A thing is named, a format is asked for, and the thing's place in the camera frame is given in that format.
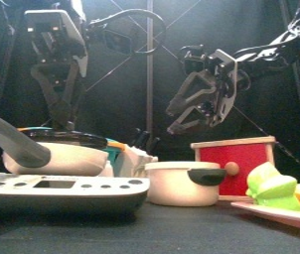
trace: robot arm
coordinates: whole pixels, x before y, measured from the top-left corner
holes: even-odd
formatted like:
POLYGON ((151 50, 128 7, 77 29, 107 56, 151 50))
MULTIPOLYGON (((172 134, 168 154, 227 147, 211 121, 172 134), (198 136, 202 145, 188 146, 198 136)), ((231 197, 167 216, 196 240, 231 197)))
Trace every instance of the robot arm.
MULTIPOLYGON (((21 5, 21 0, 1 0, 5 6, 21 5)), ((33 6, 26 1, 26 8, 33 6)), ((127 55, 149 55, 161 46, 165 26, 161 18, 152 12, 141 9, 129 9, 85 23, 80 0, 42 0, 41 9, 25 11, 28 33, 37 63, 30 68, 30 75, 38 82, 48 104, 52 127, 56 130, 74 129, 77 103, 82 94, 82 87, 76 82, 77 74, 85 76, 88 53, 85 46, 99 41, 108 48, 127 55), (111 29, 112 21, 140 15, 155 20, 161 28, 160 41, 147 52, 133 50, 131 37, 123 36, 111 29)))
POLYGON ((253 80, 300 60, 300 19, 269 45, 243 49, 232 56, 220 50, 206 56, 200 47, 184 49, 188 76, 165 109, 171 116, 180 114, 167 128, 169 134, 207 130, 222 123, 235 93, 248 89, 253 80))

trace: red wooden block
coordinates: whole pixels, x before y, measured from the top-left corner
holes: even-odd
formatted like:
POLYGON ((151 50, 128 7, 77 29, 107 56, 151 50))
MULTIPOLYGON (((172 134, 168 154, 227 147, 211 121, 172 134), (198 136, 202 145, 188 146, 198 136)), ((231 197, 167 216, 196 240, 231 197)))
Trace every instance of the red wooden block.
POLYGON ((191 144, 195 161, 218 163, 227 172, 219 185, 222 200, 246 199, 247 174, 262 163, 273 164, 273 143, 274 137, 269 136, 191 144))

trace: table surface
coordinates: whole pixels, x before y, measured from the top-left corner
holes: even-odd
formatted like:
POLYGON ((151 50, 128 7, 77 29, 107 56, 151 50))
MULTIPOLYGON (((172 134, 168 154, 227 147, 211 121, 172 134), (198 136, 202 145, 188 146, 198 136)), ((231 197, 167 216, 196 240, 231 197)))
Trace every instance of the table surface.
POLYGON ((300 229, 219 201, 133 214, 0 216, 0 253, 300 253, 300 229))

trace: pan handle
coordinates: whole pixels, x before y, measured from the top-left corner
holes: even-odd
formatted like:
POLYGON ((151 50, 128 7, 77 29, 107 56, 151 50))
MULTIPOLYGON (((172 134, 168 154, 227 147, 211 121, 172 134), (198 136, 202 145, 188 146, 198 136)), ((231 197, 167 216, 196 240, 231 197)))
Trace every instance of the pan handle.
POLYGON ((214 187, 224 179, 226 170, 222 169, 188 169, 187 175, 190 180, 204 187, 214 187))
POLYGON ((46 147, 29 139, 7 122, 0 118, 0 147, 18 165, 38 168, 50 160, 46 147))

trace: black pot handle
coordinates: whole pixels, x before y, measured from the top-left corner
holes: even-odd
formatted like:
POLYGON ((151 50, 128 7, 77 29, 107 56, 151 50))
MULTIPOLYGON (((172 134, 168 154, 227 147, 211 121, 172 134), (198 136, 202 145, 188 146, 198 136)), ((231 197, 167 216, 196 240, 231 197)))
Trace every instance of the black pot handle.
POLYGON ((226 170, 222 169, 188 169, 187 175, 190 180, 204 187, 214 187, 224 179, 226 170))

